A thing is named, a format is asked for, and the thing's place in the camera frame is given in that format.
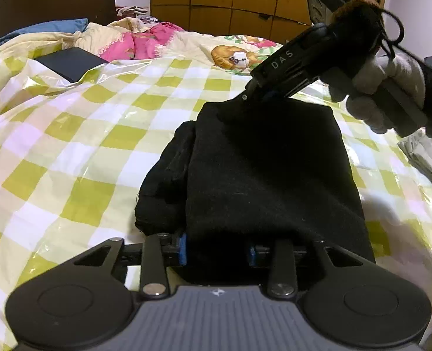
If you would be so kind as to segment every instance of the gray ribbed panel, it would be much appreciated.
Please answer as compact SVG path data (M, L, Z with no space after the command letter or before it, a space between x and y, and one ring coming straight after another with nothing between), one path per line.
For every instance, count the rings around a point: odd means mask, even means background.
M220 290L224 293L215 295L218 288L181 286L169 299L146 302L125 330L91 350L352 350L317 334L294 304L269 300L256 286Z

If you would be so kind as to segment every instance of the folded black clothing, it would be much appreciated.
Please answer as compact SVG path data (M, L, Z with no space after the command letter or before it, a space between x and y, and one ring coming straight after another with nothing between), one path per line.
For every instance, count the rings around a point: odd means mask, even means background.
M228 263L235 254L242 257L240 250L227 249L229 244L235 247L249 238L285 236L329 240L374 261L332 110L294 99L248 111L244 104L241 99L206 103L196 121L193 146L180 139L182 127L176 131L150 171L154 177L147 176L143 182L137 227L146 234L172 232L179 223L187 233L187 249L198 250L196 259L201 265L217 265L222 253ZM185 153L191 157L185 192L172 194L174 198L181 194L182 199L166 201L150 183L165 179L161 170L175 158L169 156L174 141L191 148ZM161 207L153 213L158 200L180 209ZM183 204L184 220L180 216Z
M135 208L136 226L146 235L185 228L186 180L195 122L185 122L146 175Z

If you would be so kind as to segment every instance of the hand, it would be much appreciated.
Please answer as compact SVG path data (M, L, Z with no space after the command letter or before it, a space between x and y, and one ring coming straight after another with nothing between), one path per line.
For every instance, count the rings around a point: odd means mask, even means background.
M397 54L393 60L387 56L371 57L353 78L353 86L364 95L348 97L346 109L379 134L391 129L392 124L370 95L387 78L392 78L421 109L424 106L425 81L417 61L403 53ZM330 83L329 90L334 102L344 100L351 92L341 90L334 83Z

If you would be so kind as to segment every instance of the white logo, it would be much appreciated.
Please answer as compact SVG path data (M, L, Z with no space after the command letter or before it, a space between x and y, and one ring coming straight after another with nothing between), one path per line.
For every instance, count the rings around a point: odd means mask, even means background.
M217 288L215 290L212 290L211 293L213 293L215 296L221 296L224 293L226 293L226 290L222 290L221 288Z

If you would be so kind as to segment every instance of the checkered bedspread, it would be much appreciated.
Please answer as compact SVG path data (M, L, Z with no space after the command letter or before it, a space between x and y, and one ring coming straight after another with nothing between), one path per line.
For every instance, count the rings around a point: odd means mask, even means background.
M0 59L0 350L16 344L8 294L105 239L142 241L133 210L146 173L183 121L248 80L176 56L116 61L70 85L28 57ZM371 132L327 92L316 83L295 98L332 107L378 263L432 300L432 185L394 133ZM131 270L126 285L138 277ZM424 346L432 350L432 323Z

